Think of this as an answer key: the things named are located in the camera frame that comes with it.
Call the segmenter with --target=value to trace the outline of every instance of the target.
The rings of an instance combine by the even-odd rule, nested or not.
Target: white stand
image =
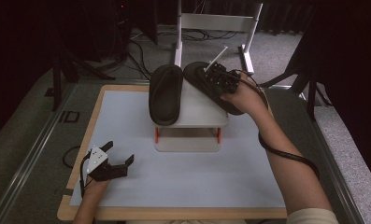
[[[221,145],[221,128],[227,113],[202,92],[183,80],[179,118],[170,126],[155,125],[159,151],[213,152]]]
[[[234,32],[248,32],[247,41],[242,45],[242,53],[246,70],[254,73],[250,57],[250,45],[254,37],[255,29],[261,14],[263,4],[256,4],[257,10],[253,17],[238,17],[238,16],[222,16],[222,15],[206,15],[206,14],[190,14],[182,13],[181,0],[178,0],[178,41],[176,48],[175,64],[181,66],[182,55],[182,29],[201,29],[201,30],[223,30]]]
[[[248,32],[242,51],[246,69],[253,74],[250,44],[262,6],[263,4],[257,4],[258,10],[254,17],[189,14],[182,13],[181,0],[178,0],[178,41],[175,64],[181,67],[182,28]],[[221,127],[227,124],[226,112],[184,80],[179,119],[169,127],[156,126],[156,148],[159,151],[218,151],[221,143]]]

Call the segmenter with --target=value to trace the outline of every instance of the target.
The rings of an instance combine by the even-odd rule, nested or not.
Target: human arm
[[[95,211],[106,192],[109,180],[95,181],[88,176],[86,182],[90,182],[90,184],[87,185],[84,190],[82,202],[80,203],[78,212],[75,215],[74,224],[93,223]]]
[[[248,81],[245,74],[242,74],[242,79]],[[254,119],[261,137],[270,147],[302,157],[299,150],[280,129],[259,94],[246,84],[240,82],[234,94],[224,94],[221,98],[249,114]],[[283,195],[288,214],[304,208],[331,210],[319,179],[310,167],[270,152],[267,152],[267,158]]]

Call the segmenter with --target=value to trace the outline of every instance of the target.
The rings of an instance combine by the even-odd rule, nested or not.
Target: wire
[[[80,195],[82,196],[82,198],[83,198],[83,195],[85,194],[85,181],[83,178],[83,164],[85,163],[86,160],[90,158],[90,154],[91,152],[89,152],[85,157],[83,157],[82,162],[80,163],[80,168],[79,168],[79,172],[80,172],[79,185],[80,185]]]
[[[64,164],[66,167],[71,168],[71,169],[74,168],[74,166],[68,164],[68,163],[65,161],[65,158],[66,158],[66,156],[68,155],[69,152],[71,152],[72,150],[77,149],[77,148],[80,148],[80,146],[75,146],[75,147],[71,147],[71,148],[69,148],[69,149],[65,152],[65,154],[63,155],[62,160],[63,160],[63,164]]]
[[[251,78],[251,80],[255,83],[256,87],[258,88],[258,91],[259,91],[259,92],[262,92],[260,85],[258,85],[258,83],[257,83],[257,82],[255,81],[255,79],[250,75],[249,72],[246,72],[246,71],[243,71],[243,70],[239,70],[239,69],[234,69],[234,70],[232,70],[232,71],[234,71],[234,72],[242,72],[242,73],[248,74],[248,77]],[[252,86],[251,84],[249,84],[249,82],[247,82],[247,81],[245,81],[245,80],[243,80],[243,79],[241,79],[241,78],[239,78],[238,80],[241,81],[241,82],[243,82],[243,83],[246,84],[247,86],[249,86],[249,87],[255,89],[255,87]]]
[[[138,64],[138,62],[136,61],[136,59],[130,54],[128,53],[128,56],[130,57],[130,59],[136,64],[136,66],[138,67],[138,71],[147,79],[147,80],[150,80],[150,77],[147,76],[147,74],[145,74],[145,72],[142,70],[140,64]]]
[[[314,174],[316,175],[316,177],[318,179],[320,179],[320,172],[319,172],[319,169],[317,168],[316,164],[314,164],[312,161],[306,159],[305,157],[300,157],[300,156],[297,156],[297,155],[293,155],[291,153],[288,153],[288,152],[284,152],[284,151],[280,151],[280,150],[277,150],[277,149],[274,149],[272,147],[270,147],[265,141],[264,139],[262,138],[261,134],[258,133],[258,138],[259,138],[259,141],[261,143],[261,146],[268,150],[269,152],[273,153],[273,154],[276,154],[280,157],[283,157],[283,158],[286,158],[286,159],[289,159],[289,160],[293,160],[293,161],[300,161],[302,162],[303,164],[306,164],[307,166],[309,166]]]
[[[124,57],[122,60],[120,61],[117,61],[115,64],[116,65],[112,65],[112,66],[109,66],[107,67],[107,69],[111,69],[113,68],[112,70],[108,71],[108,72],[105,72],[104,74],[110,74],[110,73],[113,73],[115,71],[117,71],[118,69],[120,69],[122,66],[125,66],[125,62],[127,61],[127,54],[126,54],[126,57]]]
[[[135,44],[136,46],[138,46],[139,50],[141,51],[141,65],[142,68],[144,68],[145,71],[147,71],[147,73],[150,75],[151,72],[147,69],[147,67],[145,66],[145,61],[144,61],[144,50],[142,49],[142,46],[140,44],[138,44],[137,42],[133,41],[133,40],[130,40],[130,42],[132,44]]]
[[[185,33],[199,33],[199,34],[202,35],[202,37],[194,37],[194,36],[191,36],[191,35],[185,35]],[[237,35],[237,32],[234,32],[232,35],[227,36],[227,35],[229,35],[231,33],[232,32],[229,31],[229,32],[226,32],[224,35],[214,36],[214,35],[211,35],[209,32],[204,31],[204,30],[188,29],[185,32],[183,32],[182,36],[186,40],[191,40],[191,41],[207,41],[207,40],[216,40],[216,39],[230,39],[230,38],[234,37],[235,35]]]
[[[89,183],[87,183],[86,185],[85,185],[85,188],[87,188],[91,183],[93,182],[93,179],[91,179],[90,181],[89,181]]]

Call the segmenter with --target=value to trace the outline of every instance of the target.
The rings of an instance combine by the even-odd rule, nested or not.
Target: gray carpet
[[[216,36],[222,32],[212,33]],[[278,35],[259,33],[251,45],[251,58],[255,69],[254,78],[257,82],[265,82],[272,77],[281,74],[295,47],[300,35]],[[242,62],[238,55],[239,43],[243,43],[246,36],[235,35],[229,39],[216,39],[208,41],[184,41],[182,67],[195,61],[208,62],[221,52],[223,46],[228,50],[220,59],[220,63],[228,69],[242,68]],[[136,38],[135,41],[142,45],[144,51],[145,66],[154,71],[163,64],[172,63],[174,59],[174,47],[176,37],[173,35],[160,35],[159,45],[155,46],[145,37]],[[129,47],[131,54],[137,61],[141,61],[140,49],[137,45]],[[100,66],[109,63],[93,63]],[[56,119],[50,127],[50,132],[44,139],[46,142],[39,143],[42,150],[37,154],[35,166],[31,173],[26,176],[23,186],[18,195],[15,195],[14,202],[7,209],[7,215],[3,223],[61,223],[56,214],[59,203],[71,170],[64,166],[62,156],[71,147],[80,145],[86,131],[89,118],[93,112],[96,97],[100,88],[105,84],[126,83],[134,79],[145,78],[135,70],[136,64],[127,59],[124,64],[106,72],[115,81],[100,80],[83,69],[79,69],[81,80],[73,87],[68,95],[68,100],[61,110],[51,112],[52,99],[45,97],[45,91],[52,86],[51,71],[41,77],[31,91],[21,102],[16,113],[0,132],[0,200],[8,187],[10,180],[15,175],[21,162],[26,158],[29,151],[32,151],[38,135],[44,130],[45,124],[52,118],[59,118],[62,113],[79,114],[78,122],[65,122]],[[288,78],[279,84],[291,85],[293,78]],[[72,85],[64,85],[71,90]],[[348,223],[343,207],[338,200],[333,184],[324,171],[321,163],[319,149],[316,148],[316,139],[310,126],[310,120],[304,111],[303,101],[291,95],[287,91],[269,91],[268,98],[273,106],[275,116],[284,131],[294,143],[315,161],[321,168],[321,182],[327,191],[329,198],[338,215],[341,223]],[[74,150],[66,158],[72,163],[77,151]],[[250,220],[250,223],[257,223],[260,220]],[[264,223],[284,223],[284,220],[269,220]]]

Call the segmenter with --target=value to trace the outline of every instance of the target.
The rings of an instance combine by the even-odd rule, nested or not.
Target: black shoe sole
[[[182,70],[173,64],[158,67],[150,79],[150,118],[157,125],[174,124],[179,117]]]
[[[188,64],[183,71],[184,78],[193,85],[196,89],[205,94],[208,98],[214,101],[220,108],[232,115],[244,114],[234,105],[222,100],[217,86],[213,83],[206,81],[205,68],[208,63],[196,62]]]

